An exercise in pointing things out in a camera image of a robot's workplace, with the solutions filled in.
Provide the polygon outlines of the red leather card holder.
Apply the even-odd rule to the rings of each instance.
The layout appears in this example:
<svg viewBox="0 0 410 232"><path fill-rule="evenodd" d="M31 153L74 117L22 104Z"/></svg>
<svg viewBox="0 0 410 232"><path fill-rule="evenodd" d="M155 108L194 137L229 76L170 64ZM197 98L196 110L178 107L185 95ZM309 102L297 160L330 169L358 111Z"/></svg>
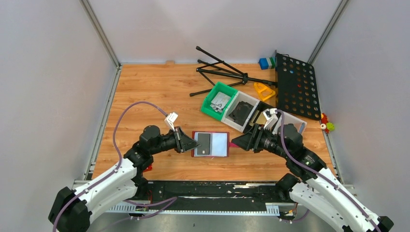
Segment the red leather card holder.
<svg viewBox="0 0 410 232"><path fill-rule="evenodd" d="M208 156L198 156L197 155L197 148L191 151L191 156L194 158L201 158L201 157L229 157L230 148L238 148L236 145L231 143L229 132L221 132L221 131L193 131L192 136L193 139L197 141L197 134L198 133L210 133L211 134L211 142L210 142L210 155Z"/></svg>

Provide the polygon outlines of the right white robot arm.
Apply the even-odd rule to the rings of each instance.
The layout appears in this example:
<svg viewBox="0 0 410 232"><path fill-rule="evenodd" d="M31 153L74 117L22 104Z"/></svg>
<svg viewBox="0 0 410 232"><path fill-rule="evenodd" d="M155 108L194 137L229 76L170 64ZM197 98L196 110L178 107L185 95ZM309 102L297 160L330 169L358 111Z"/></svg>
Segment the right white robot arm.
<svg viewBox="0 0 410 232"><path fill-rule="evenodd" d="M286 160L290 173L278 182L279 200L305 206L337 232L388 232L394 223L364 206L333 175L325 162L303 144L303 136L293 124L279 127L278 133L255 125L232 139L245 151L267 151Z"/></svg>

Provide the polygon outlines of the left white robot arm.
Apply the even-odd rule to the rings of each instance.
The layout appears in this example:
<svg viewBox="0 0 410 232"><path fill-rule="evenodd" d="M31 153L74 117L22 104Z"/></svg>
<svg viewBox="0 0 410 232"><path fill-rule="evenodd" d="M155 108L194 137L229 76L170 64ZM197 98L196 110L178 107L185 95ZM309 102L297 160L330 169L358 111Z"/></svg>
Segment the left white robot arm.
<svg viewBox="0 0 410 232"><path fill-rule="evenodd" d="M155 154L174 150L184 153L200 147L181 127L161 134L157 126L144 128L139 140L108 171L75 188L62 188L56 195L48 220L54 232L85 232L95 219L117 203L148 194L144 170Z"/></svg>

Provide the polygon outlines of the grey card in holder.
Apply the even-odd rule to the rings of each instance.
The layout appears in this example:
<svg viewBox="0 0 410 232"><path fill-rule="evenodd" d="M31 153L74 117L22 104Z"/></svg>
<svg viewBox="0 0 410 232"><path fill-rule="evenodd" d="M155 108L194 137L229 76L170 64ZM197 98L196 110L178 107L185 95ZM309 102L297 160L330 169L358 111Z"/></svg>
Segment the grey card in holder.
<svg viewBox="0 0 410 232"><path fill-rule="evenodd" d="M201 146L197 148L197 152L196 152L197 155L198 156L210 155L211 134L210 133L198 133L197 141L201 144Z"/></svg>

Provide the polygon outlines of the white bin with black parts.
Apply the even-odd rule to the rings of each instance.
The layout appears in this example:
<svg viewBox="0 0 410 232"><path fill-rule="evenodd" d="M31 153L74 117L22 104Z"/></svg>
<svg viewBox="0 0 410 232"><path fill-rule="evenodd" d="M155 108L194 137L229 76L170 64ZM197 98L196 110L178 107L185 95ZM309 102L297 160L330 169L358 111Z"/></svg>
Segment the white bin with black parts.
<svg viewBox="0 0 410 232"><path fill-rule="evenodd" d="M238 91L223 113L221 122L229 127L244 132L260 100Z"/></svg>

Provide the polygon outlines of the black parts in bin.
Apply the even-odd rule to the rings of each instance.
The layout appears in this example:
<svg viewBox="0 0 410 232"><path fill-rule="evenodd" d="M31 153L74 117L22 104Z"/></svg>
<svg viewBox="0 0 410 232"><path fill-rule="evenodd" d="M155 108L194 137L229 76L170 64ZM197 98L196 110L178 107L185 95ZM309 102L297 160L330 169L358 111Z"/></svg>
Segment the black parts in bin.
<svg viewBox="0 0 410 232"><path fill-rule="evenodd" d="M234 121L234 123L243 126L252 109L253 105L245 101L240 101L234 110L229 114L229 117Z"/></svg>

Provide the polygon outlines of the grey metal parts in bin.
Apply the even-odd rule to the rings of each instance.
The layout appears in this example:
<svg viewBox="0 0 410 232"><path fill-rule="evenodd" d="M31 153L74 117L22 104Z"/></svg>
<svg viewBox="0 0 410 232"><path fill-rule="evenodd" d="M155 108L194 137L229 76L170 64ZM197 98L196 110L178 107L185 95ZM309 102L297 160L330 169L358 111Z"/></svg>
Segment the grey metal parts in bin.
<svg viewBox="0 0 410 232"><path fill-rule="evenodd" d="M212 99L210 107L215 111L221 113L225 106L228 104L230 96L223 92L218 92L217 95Z"/></svg>

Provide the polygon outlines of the yellow plastic triangle piece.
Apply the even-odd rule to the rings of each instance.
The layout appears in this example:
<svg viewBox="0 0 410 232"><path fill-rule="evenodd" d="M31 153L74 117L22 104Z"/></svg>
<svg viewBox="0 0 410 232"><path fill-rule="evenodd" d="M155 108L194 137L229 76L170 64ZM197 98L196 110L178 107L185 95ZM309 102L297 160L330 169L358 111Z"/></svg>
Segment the yellow plastic triangle piece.
<svg viewBox="0 0 410 232"><path fill-rule="evenodd" d="M276 92L262 83L253 83L253 87L258 94L258 97L261 101L267 101L268 99L276 96Z"/></svg>

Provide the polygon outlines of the white bin at end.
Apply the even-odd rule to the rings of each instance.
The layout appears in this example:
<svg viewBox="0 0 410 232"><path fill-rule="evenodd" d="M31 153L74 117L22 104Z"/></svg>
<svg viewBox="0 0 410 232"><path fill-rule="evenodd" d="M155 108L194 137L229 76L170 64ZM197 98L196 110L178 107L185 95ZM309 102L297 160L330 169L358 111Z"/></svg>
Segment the white bin at end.
<svg viewBox="0 0 410 232"><path fill-rule="evenodd" d="M299 119L298 117L295 117L289 113L277 113L277 123L275 124L275 126L273 127L273 134L277 134L279 131L279 127L281 126L281 120L284 116L284 124L293 124L295 126L295 128L297 129L298 133L303 134L303 132L305 131L306 127L307 127L307 122L303 121L302 119Z"/></svg>

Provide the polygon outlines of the black folding tripod stand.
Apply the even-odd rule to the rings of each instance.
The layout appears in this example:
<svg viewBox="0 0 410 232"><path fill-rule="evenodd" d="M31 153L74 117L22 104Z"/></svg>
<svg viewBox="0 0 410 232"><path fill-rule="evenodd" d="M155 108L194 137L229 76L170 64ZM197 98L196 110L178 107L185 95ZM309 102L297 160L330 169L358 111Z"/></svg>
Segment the black folding tripod stand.
<svg viewBox="0 0 410 232"><path fill-rule="evenodd" d="M278 83L276 81L271 81L271 80L263 80L263 79L258 79L258 78L253 78L250 77L247 72L242 72L239 69L233 67L232 65L226 63L224 60L216 57L215 55L205 51L202 49L200 46L196 46L195 48L197 51L202 52L203 54L207 55L208 57L214 59L216 62L214 63L209 63L205 62L201 59L198 59L197 62L199 64L202 64L202 66L198 67L195 69L197 73L199 73L202 77L204 77L212 86L215 86L216 83L214 83L208 76L207 74L211 75L217 75L217 76L222 76L222 77L228 77L232 79L238 80L238 82L229 84L229 87L235 87L238 85L245 85L248 82L255 82L255 83L261 83L268 85L270 87L277 87Z"/></svg>

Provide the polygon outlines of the black perforated metal panel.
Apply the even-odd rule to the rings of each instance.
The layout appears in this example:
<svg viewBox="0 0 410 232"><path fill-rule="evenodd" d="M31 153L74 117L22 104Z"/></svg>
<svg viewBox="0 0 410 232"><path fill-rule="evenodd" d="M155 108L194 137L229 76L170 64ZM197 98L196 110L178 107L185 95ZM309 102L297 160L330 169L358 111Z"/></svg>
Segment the black perforated metal panel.
<svg viewBox="0 0 410 232"><path fill-rule="evenodd" d="M277 75L276 107L282 111L321 120L315 69L310 63L275 53Z"/></svg>

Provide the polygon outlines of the blue toy block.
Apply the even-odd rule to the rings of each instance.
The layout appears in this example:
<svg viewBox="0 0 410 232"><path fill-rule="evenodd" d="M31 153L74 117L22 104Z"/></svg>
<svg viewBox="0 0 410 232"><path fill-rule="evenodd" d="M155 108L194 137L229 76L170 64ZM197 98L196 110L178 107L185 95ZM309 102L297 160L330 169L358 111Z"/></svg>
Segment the blue toy block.
<svg viewBox="0 0 410 232"><path fill-rule="evenodd" d="M259 59L258 64L260 65L261 70L268 70L272 68L271 58L261 58Z"/></svg>

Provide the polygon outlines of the green toy block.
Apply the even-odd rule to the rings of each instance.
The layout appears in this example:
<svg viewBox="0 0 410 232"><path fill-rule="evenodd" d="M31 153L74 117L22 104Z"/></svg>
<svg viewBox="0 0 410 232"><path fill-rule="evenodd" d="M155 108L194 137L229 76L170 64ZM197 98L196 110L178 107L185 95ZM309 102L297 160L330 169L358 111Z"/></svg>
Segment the green toy block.
<svg viewBox="0 0 410 232"><path fill-rule="evenodd" d="M270 64L271 64L271 69L274 69L276 67L276 57L270 57L269 58Z"/></svg>

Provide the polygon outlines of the colourful small toy pile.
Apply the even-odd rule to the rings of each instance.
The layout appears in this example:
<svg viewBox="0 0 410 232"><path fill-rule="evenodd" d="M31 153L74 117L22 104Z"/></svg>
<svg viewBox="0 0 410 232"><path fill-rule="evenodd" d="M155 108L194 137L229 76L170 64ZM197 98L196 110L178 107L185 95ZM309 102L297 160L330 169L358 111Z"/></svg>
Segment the colourful small toy pile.
<svg viewBox="0 0 410 232"><path fill-rule="evenodd" d="M333 123L331 123L328 118L327 115L325 113L321 113L321 119L320 119L320 126L321 129L328 134L329 132L332 132L335 130L335 126Z"/></svg>

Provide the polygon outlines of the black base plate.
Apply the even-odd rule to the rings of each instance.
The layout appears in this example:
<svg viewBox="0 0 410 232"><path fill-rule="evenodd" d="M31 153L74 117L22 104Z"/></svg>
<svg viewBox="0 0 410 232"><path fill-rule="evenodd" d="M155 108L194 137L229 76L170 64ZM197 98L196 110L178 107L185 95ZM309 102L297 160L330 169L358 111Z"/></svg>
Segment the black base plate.
<svg viewBox="0 0 410 232"><path fill-rule="evenodd" d="M168 209L176 211L262 212L268 203L295 205L275 182L149 181L132 199L158 203L172 197L177 200Z"/></svg>

